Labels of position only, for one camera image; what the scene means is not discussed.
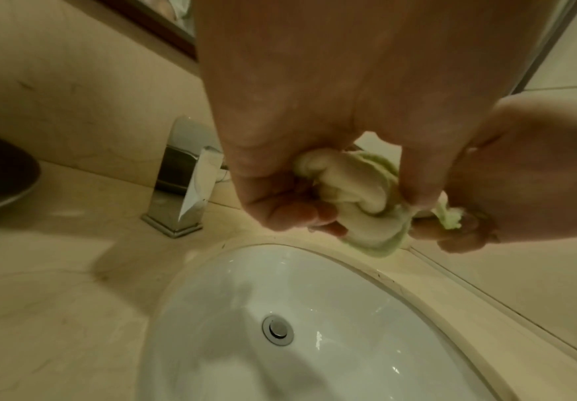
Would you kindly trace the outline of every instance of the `faucet base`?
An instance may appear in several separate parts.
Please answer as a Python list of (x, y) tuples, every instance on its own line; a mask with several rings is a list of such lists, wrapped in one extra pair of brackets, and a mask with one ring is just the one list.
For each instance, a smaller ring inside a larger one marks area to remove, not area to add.
[(141, 220), (145, 221), (147, 224), (151, 225), (161, 233), (167, 235), (169, 238), (180, 238), (187, 234), (194, 233), (202, 228), (202, 224), (196, 224), (193, 227), (187, 227), (186, 229), (173, 231), (169, 227), (164, 226), (161, 222), (152, 219), (148, 215), (142, 215)]

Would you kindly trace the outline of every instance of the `beige countertop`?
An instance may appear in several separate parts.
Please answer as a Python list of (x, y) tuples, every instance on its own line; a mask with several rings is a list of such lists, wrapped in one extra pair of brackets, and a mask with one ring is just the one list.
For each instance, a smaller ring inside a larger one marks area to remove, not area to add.
[[(197, 256), (259, 243), (350, 264), (432, 319), (508, 400), (577, 401), (577, 362), (400, 250), (371, 259), (320, 234), (261, 229), (210, 204), (171, 240), (139, 220), (151, 189), (43, 163), (37, 189), (0, 212), (0, 401), (131, 400), (150, 316)], [(221, 184), (217, 203), (233, 205)]]

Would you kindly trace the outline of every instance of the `sink basin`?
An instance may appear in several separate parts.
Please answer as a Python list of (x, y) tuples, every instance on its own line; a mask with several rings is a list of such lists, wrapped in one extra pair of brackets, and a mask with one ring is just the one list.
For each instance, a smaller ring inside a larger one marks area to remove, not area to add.
[(138, 401), (496, 400), (416, 310), (306, 250), (224, 252), (170, 294), (145, 343)]

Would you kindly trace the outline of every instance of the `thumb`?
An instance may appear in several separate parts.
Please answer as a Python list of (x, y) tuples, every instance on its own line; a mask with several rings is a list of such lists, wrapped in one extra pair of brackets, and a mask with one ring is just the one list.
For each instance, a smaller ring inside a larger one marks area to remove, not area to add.
[(445, 187), (449, 170), (461, 147), (403, 148), (399, 187), (411, 206), (431, 209)]

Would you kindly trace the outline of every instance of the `drain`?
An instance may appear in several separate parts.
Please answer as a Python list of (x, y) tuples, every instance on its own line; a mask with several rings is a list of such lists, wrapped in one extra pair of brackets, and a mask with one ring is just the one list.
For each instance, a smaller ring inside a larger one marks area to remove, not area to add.
[(262, 331), (268, 341), (276, 346), (287, 346), (295, 338), (295, 333), (290, 323), (279, 316), (271, 315), (265, 318), (264, 322), (262, 322)]

